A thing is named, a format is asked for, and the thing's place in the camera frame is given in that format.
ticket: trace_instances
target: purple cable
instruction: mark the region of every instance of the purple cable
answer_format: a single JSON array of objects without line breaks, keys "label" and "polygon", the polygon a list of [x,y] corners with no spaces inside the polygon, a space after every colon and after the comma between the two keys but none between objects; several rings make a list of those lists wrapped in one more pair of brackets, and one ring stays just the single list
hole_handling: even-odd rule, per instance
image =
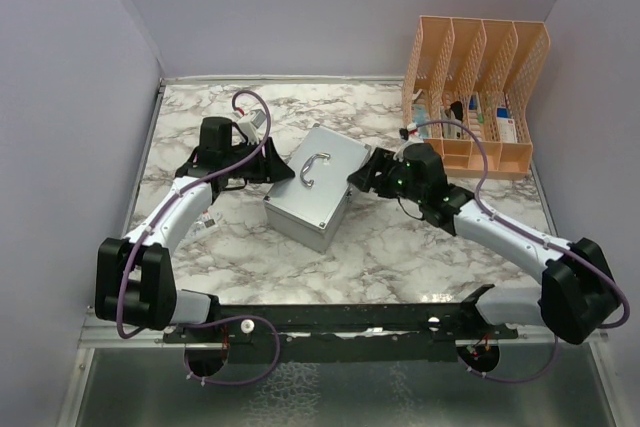
[{"label": "purple cable", "polygon": [[120,337],[123,339],[130,339],[138,335],[140,332],[144,330],[142,327],[138,327],[131,332],[124,331],[124,325],[123,325],[124,297],[127,292],[127,283],[129,282],[129,275],[131,274],[131,270],[133,269],[135,258],[138,255],[138,252],[140,250],[140,247],[142,246],[142,243],[147,238],[149,233],[153,231],[153,228],[156,226],[156,224],[162,218],[165,212],[169,209],[169,207],[171,207],[173,203],[176,200],[178,200],[180,197],[182,197],[186,192],[193,189],[197,185],[200,185],[205,182],[209,182],[210,180],[215,179],[216,177],[220,177],[221,175],[228,174],[229,172],[232,172],[238,167],[243,166],[244,164],[249,162],[251,159],[253,159],[256,155],[258,155],[262,151],[262,147],[264,147],[264,145],[267,143],[267,139],[269,138],[269,134],[271,132],[271,112],[269,111],[269,107],[267,106],[266,102],[262,99],[262,97],[260,97],[258,94],[256,94],[252,90],[242,89],[236,92],[231,98],[231,106],[234,108],[234,110],[236,109],[236,106],[235,106],[236,99],[242,94],[252,95],[258,100],[258,102],[260,102],[260,105],[262,105],[262,108],[264,109],[264,112],[267,116],[267,128],[265,130],[264,137],[262,138],[260,143],[256,146],[256,148],[244,159],[236,162],[233,165],[230,165],[229,167],[225,167],[224,169],[207,174],[206,176],[200,179],[196,179],[193,182],[185,185],[182,189],[180,189],[179,193],[173,194],[171,197],[169,197],[167,201],[164,203],[164,205],[162,205],[160,210],[158,210],[158,213],[149,221],[149,225],[147,225],[147,228],[142,232],[142,234],[140,235],[136,243],[133,244],[133,247],[131,248],[131,252],[129,253],[129,256],[127,258],[127,263],[125,264],[125,267],[124,267],[124,272],[122,273],[122,281],[120,282],[120,290],[118,292],[118,303],[116,306],[116,330],[118,331],[118,335],[120,335]]},{"label": "purple cable", "polygon": [[[427,122],[422,122],[420,124],[416,125],[416,129],[419,129],[420,127],[424,127],[426,125],[431,125],[431,124],[451,124],[451,125],[455,125],[457,127],[460,127],[462,130],[464,130],[467,134],[469,134],[471,136],[471,138],[473,139],[473,141],[476,143],[476,145],[478,146],[478,150],[480,151],[480,154],[482,155],[482,176],[480,177],[480,180],[478,181],[475,191],[474,191],[474,198],[476,203],[478,204],[478,207],[480,207],[480,210],[482,210],[485,214],[487,214],[489,217],[492,217],[494,220],[496,220],[497,222],[501,223],[502,225],[504,225],[505,227],[507,227],[508,229],[514,231],[515,233],[525,237],[526,239],[531,240],[532,242],[536,242],[537,244],[540,245],[545,245],[545,241],[543,239],[541,239],[540,237],[527,232],[524,229],[521,229],[519,226],[509,222],[507,219],[504,219],[503,217],[500,217],[499,215],[495,215],[494,212],[491,211],[491,209],[489,209],[489,207],[487,207],[482,200],[480,199],[480,190],[482,189],[482,185],[484,184],[484,182],[487,180],[487,177],[489,175],[489,159],[487,157],[487,151],[485,150],[484,146],[482,145],[482,142],[480,141],[480,139],[476,136],[476,134],[473,133],[473,131],[471,129],[469,129],[466,125],[464,125],[462,122],[458,122],[457,120],[449,120],[449,119],[438,119],[438,120],[429,120]],[[600,326],[601,329],[613,329],[616,327],[620,327],[621,325],[624,325],[627,320],[629,320],[629,315],[630,315],[630,305],[629,305],[629,300],[627,299],[627,296],[624,294],[624,292],[622,292],[622,290],[620,289],[620,287],[617,286],[617,284],[610,279],[606,274],[604,274],[602,271],[600,271],[595,265],[593,265],[591,262],[589,262],[586,259],[583,259],[582,257],[580,257],[579,255],[575,254],[574,252],[570,251],[569,249],[566,249],[560,245],[557,245],[553,242],[549,242],[547,244],[547,246],[550,249],[553,249],[557,252],[560,252],[564,255],[567,255],[569,257],[571,257],[572,259],[574,259],[575,261],[579,262],[580,264],[582,264],[585,268],[587,268],[590,272],[592,272],[593,274],[595,274],[598,278],[600,278],[604,283],[606,283],[616,294],[616,296],[618,297],[618,299],[620,300],[620,303],[622,304],[622,308],[623,308],[623,312],[622,312],[622,316],[620,317],[619,320],[615,321],[615,322],[611,322],[609,324],[602,324]],[[492,375],[488,375],[486,373],[482,373],[482,372],[478,372],[474,369],[471,369],[471,372],[475,375],[478,375],[482,378],[485,379],[489,379],[489,380],[494,380],[496,382],[503,382],[503,383],[510,383],[510,384],[520,384],[520,383],[525,383],[525,382],[530,382],[532,380],[536,380],[539,379],[540,377],[542,377],[544,374],[546,374],[549,369],[553,366],[553,364],[555,363],[555,361],[558,358],[558,352],[559,352],[559,344],[558,344],[558,337],[555,336],[555,342],[554,342],[554,346],[553,346],[553,353],[551,355],[551,358],[549,359],[549,361],[547,362],[547,364],[536,374],[533,374],[529,377],[525,377],[522,379],[505,379],[502,377],[495,377]]]},{"label": "purple cable", "polygon": [[276,368],[276,365],[278,365],[278,360],[280,359],[280,337],[278,336],[278,330],[267,319],[263,317],[258,317],[257,315],[237,315],[235,317],[227,317],[226,319],[216,320],[215,322],[207,322],[206,324],[189,324],[189,328],[208,329],[211,327],[217,327],[219,325],[227,324],[229,322],[236,322],[238,320],[245,320],[245,319],[257,320],[259,322],[262,322],[263,324],[266,324],[267,327],[269,327],[269,329],[271,329],[271,332],[273,332],[273,336],[275,338],[276,352],[273,356],[273,360],[271,361],[271,364],[269,364],[269,367],[267,367],[266,370],[264,370],[260,374],[244,380],[216,380],[216,379],[212,379],[211,377],[199,377],[195,375],[193,372],[191,372],[191,368],[189,367],[189,359],[187,357],[187,351],[185,350],[184,366],[189,372],[189,375],[191,377],[198,379],[200,382],[205,382],[207,384],[213,384],[213,385],[248,385],[248,384],[257,382],[260,379],[265,378],[267,375],[273,372],[273,369]]}]

